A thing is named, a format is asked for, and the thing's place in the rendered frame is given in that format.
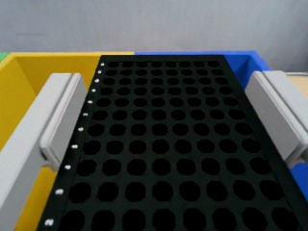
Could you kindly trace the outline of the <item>yellow open-top bin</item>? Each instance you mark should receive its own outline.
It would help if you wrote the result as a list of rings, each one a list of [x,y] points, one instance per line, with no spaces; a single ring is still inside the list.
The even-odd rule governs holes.
[[[101,55],[106,53],[11,53],[0,64],[0,152],[53,73],[80,73],[87,91]],[[13,231],[36,231],[58,172],[43,167]]]

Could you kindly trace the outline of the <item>blue bin with label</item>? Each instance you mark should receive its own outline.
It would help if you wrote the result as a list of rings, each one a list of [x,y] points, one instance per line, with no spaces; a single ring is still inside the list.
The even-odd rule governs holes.
[[[223,54],[240,84],[245,90],[254,71],[273,71],[257,51],[214,51],[214,52],[137,52],[136,55],[180,55],[180,54]],[[290,168],[296,182],[308,201],[308,165],[296,164]]]

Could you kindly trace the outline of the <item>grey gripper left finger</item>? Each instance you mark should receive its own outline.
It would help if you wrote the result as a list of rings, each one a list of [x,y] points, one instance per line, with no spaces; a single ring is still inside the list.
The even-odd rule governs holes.
[[[13,231],[42,167],[58,172],[87,89],[53,73],[0,152],[0,231]]]

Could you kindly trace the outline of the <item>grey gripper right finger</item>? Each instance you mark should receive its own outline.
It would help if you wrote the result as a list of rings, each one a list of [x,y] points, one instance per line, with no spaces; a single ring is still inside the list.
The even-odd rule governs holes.
[[[245,89],[288,168],[308,165],[308,99],[283,71],[254,71]]]

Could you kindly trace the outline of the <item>green open-top bin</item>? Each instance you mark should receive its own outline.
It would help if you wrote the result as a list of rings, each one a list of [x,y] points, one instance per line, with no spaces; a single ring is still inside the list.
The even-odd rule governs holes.
[[[4,62],[10,55],[11,53],[0,53],[0,64]]]

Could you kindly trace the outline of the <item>black well plate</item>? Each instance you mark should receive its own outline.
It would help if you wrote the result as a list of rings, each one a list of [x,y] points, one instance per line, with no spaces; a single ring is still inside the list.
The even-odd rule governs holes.
[[[308,231],[308,201],[223,54],[101,55],[36,231]]]

